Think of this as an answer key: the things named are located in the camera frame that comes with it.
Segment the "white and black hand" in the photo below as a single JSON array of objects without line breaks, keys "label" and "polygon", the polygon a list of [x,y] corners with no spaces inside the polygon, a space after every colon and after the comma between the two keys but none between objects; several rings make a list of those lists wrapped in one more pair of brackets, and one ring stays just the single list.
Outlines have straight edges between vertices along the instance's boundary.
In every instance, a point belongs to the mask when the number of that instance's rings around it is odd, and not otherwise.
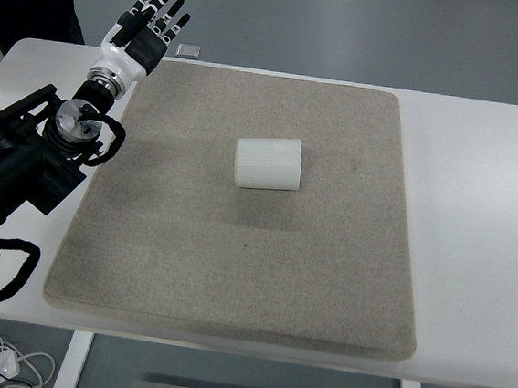
[{"label": "white and black hand", "polygon": [[128,86],[150,75],[191,16],[184,0],[137,0],[122,13],[100,44],[95,71]]}]

